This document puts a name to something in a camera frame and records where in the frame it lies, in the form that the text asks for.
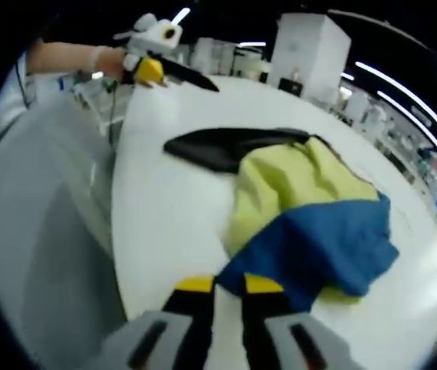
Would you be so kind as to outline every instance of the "gray gripper base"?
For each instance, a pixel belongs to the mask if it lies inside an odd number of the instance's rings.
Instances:
[[[133,353],[144,346],[146,335],[156,326],[162,329],[145,361],[145,370],[172,370],[180,344],[192,318],[163,311],[148,311],[111,334],[99,355],[80,370],[133,370],[129,362]]]
[[[309,314],[292,314],[265,321],[270,332],[282,370],[309,370],[305,360],[305,346],[297,343],[293,328],[304,331],[311,337],[311,343],[325,363],[326,370],[362,370],[350,356],[348,343],[340,336],[326,328]]]

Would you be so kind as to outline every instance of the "ceiling light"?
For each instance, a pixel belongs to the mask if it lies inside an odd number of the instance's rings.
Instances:
[[[340,86],[340,91],[342,94],[345,94],[346,96],[351,96],[351,94],[353,93],[350,89],[347,89],[344,86]]]
[[[123,40],[123,39],[128,39],[129,37],[131,37],[133,35],[134,31],[127,31],[127,32],[121,32],[121,33],[117,33],[113,36],[114,40]]]
[[[341,74],[341,77],[345,78],[345,79],[349,79],[350,81],[353,81],[355,78],[352,75],[349,75],[348,73],[343,72]]]
[[[427,105],[425,104],[416,94],[408,90],[406,87],[404,87],[401,83],[395,81],[391,77],[385,75],[383,72],[378,71],[377,69],[374,69],[362,62],[356,62],[355,65],[359,68],[362,68],[366,70],[367,72],[370,72],[377,77],[385,80],[386,82],[392,84],[395,88],[400,90],[402,93],[409,96],[413,101],[415,101],[427,114],[429,114],[436,122],[437,122],[437,114]]]
[[[103,77],[103,72],[92,73],[92,79],[101,79]]]
[[[241,42],[239,44],[239,48],[245,48],[246,46],[266,46],[266,42],[262,42],[262,41],[249,41],[249,42]]]
[[[432,126],[431,120],[427,118],[427,116],[424,113],[422,113],[416,106],[412,106],[410,110],[415,115],[415,117],[417,117],[419,121],[422,122],[424,125],[426,125],[427,127]]]
[[[189,13],[190,13],[189,8],[183,8],[180,12],[177,13],[175,18],[172,19],[172,24],[178,25],[180,23],[180,21],[182,21],[186,17],[186,15],[188,15]]]
[[[390,98],[389,96],[387,96],[386,94],[384,94],[381,91],[378,91],[378,95],[383,98],[384,100],[386,100],[387,102],[391,103],[395,108],[397,108],[400,112],[402,112],[403,114],[405,114],[415,125],[417,125],[419,127],[419,129],[424,133],[425,136],[427,136],[427,138],[429,138],[429,140],[432,141],[432,143],[435,145],[435,147],[437,148],[437,139],[435,138],[434,135],[431,134],[431,132],[429,131],[429,129],[427,127],[425,127],[425,125],[420,122],[417,117],[415,117],[413,114],[411,114],[407,109],[403,108],[399,103],[397,103],[396,101],[394,101],[394,99]]]

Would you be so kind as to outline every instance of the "white table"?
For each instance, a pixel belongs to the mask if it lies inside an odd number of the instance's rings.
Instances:
[[[183,84],[136,89],[119,141],[113,181],[113,249],[129,319],[159,309],[175,284],[217,274],[234,201],[234,177],[163,152],[170,138],[217,127],[294,127],[323,136],[392,201],[400,257],[357,305],[316,301],[312,314],[351,345],[367,369],[415,368],[437,335],[437,227],[405,178],[367,140],[295,96],[245,79],[213,77],[220,93]],[[240,301],[219,289],[206,369],[247,369]]]

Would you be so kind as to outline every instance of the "black cloth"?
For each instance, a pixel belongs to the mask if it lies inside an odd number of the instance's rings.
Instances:
[[[298,129],[200,129],[167,141],[163,150],[214,172],[238,173],[241,160],[252,150],[304,144],[310,137]]]

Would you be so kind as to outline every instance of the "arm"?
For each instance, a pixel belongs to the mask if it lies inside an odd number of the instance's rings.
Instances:
[[[121,79],[125,52],[122,49],[67,44],[64,42],[37,42],[26,58],[26,72],[56,73],[95,72],[99,70],[115,79]]]

